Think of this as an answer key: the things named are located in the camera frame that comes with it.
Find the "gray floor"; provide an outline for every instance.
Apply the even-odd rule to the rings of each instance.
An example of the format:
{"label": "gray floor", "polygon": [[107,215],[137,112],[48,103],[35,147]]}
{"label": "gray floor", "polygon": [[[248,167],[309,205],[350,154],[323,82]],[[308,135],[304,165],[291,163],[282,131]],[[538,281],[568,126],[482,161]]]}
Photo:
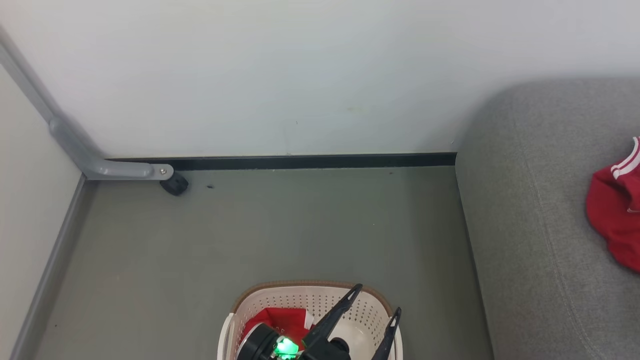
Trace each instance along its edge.
{"label": "gray floor", "polygon": [[403,308],[405,359],[490,359],[452,167],[185,172],[100,184],[36,356],[216,359],[259,282],[362,282]]}

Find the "gray metal leg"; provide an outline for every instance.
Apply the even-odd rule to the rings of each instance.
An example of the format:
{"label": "gray metal leg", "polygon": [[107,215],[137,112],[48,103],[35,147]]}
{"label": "gray metal leg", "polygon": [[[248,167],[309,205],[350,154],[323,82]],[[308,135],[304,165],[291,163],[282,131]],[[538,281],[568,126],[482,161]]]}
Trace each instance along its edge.
{"label": "gray metal leg", "polygon": [[53,137],[87,179],[167,180],[173,175],[173,167],[167,164],[126,163],[103,159],[76,135],[62,117],[51,110],[3,44],[0,44],[0,65],[6,69],[24,95],[49,123],[49,131]]}

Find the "beige plastic basket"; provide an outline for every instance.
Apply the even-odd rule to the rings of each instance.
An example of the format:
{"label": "beige plastic basket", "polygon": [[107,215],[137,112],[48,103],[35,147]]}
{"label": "beige plastic basket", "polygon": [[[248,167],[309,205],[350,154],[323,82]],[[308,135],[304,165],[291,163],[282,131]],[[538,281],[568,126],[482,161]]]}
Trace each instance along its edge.
{"label": "beige plastic basket", "polygon": [[[353,285],[330,281],[278,281],[252,287],[238,298],[222,326],[218,360],[235,360],[246,321],[265,307],[305,308],[316,323]],[[352,360],[371,360],[392,315],[384,297],[365,286],[330,338],[344,339],[349,344]],[[400,326],[389,360],[403,360]]]}

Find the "white wall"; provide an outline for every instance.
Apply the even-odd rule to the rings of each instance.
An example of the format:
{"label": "white wall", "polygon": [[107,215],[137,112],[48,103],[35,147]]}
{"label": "white wall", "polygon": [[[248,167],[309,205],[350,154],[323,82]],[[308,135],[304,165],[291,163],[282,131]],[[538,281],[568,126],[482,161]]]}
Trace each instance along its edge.
{"label": "white wall", "polygon": [[433,152],[526,79],[638,74],[637,0],[4,0],[110,156]]}
{"label": "white wall", "polygon": [[0,66],[0,360],[9,359],[80,171]]}

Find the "black baseboard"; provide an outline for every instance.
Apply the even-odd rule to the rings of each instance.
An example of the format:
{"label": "black baseboard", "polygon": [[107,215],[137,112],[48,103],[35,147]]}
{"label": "black baseboard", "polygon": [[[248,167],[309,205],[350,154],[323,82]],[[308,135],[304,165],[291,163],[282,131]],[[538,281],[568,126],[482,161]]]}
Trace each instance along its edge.
{"label": "black baseboard", "polygon": [[426,154],[356,154],[308,156],[230,156],[219,158],[147,158],[117,159],[144,163],[169,164],[177,171],[249,170],[294,168],[375,168],[453,166],[455,152]]}

